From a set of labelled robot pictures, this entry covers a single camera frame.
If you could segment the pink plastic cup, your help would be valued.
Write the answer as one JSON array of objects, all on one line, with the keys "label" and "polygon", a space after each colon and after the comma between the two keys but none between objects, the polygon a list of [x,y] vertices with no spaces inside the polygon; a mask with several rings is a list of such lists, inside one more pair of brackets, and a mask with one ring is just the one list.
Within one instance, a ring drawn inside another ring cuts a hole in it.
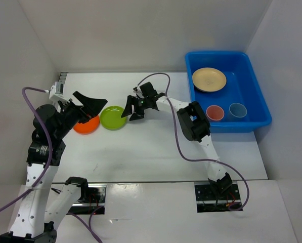
[{"label": "pink plastic cup", "polygon": [[206,109],[206,116],[212,122],[220,122],[224,118],[225,112],[220,106],[211,105]]}]

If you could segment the beige plastic plate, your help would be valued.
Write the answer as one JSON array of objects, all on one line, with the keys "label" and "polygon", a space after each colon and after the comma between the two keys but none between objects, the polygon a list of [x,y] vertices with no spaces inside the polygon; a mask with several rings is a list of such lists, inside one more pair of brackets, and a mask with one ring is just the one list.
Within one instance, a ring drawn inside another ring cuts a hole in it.
[{"label": "beige plastic plate", "polygon": [[215,68],[200,68],[192,74],[192,82],[196,89],[202,92],[217,92],[225,87],[226,76]]}]

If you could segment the blue plastic cup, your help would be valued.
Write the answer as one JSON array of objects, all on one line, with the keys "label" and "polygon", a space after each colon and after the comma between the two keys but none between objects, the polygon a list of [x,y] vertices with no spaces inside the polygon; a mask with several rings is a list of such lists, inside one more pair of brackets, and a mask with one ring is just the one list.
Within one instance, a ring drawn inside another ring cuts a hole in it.
[{"label": "blue plastic cup", "polygon": [[231,122],[242,122],[245,121],[247,116],[247,109],[241,103],[232,103],[229,106],[228,119]]}]

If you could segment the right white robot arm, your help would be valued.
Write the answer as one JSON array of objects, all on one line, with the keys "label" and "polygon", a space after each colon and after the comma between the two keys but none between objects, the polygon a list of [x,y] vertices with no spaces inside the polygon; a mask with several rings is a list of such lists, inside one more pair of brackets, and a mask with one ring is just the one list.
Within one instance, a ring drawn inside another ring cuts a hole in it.
[{"label": "right white robot arm", "polygon": [[121,117],[129,117],[130,121],[144,118],[146,109],[157,111],[170,108],[174,118],[174,126],[180,127],[185,138],[190,142],[198,142],[206,155],[205,167],[210,184],[211,195],[219,200],[227,195],[232,179],[226,169],[219,163],[219,156],[210,136],[210,123],[198,102],[187,103],[170,98],[165,93],[158,93],[150,82],[134,88],[135,95],[127,97]]}]

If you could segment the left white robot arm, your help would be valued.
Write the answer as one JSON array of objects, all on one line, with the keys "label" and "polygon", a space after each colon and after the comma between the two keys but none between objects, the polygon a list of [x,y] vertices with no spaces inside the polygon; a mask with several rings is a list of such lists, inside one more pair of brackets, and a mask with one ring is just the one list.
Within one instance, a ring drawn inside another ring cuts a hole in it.
[{"label": "left white robot arm", "polygon": [[106,99],[89,98],[73,93],[81,103],[58,100],[60,110],[52,104],[34,113],[32,143],[28,149],[25,191],[18,197],[20,208],[9,232],[0,235],[0,242],[55,242],[57,229],[72,205],[89,198],[88,181],[70,177],[50,206],[47,206],[53,179],[65,150],[64,137],[77,123],[95,118],[107,104]]}]

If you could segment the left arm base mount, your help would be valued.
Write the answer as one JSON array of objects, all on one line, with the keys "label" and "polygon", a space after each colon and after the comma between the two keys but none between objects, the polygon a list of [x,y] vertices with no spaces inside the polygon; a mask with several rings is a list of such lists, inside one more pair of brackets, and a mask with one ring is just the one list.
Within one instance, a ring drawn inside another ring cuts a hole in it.
[{"label": "left arm base mount", "polygon": [[69,212],[76,215],[105,214],[106,189],[106,184],[89,184],[87,196],[75,202]]}]

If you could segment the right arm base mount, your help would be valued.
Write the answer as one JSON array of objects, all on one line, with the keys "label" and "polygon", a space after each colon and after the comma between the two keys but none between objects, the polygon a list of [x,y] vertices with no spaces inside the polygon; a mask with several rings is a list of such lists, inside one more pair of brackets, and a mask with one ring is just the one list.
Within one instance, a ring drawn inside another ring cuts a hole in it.
[{"label": "right arm base mount", "polygon": [[208,182],[195,184],[195,198],[198,213],[228,212],[242,206],[237,183],[223,195],[216,198]]}]

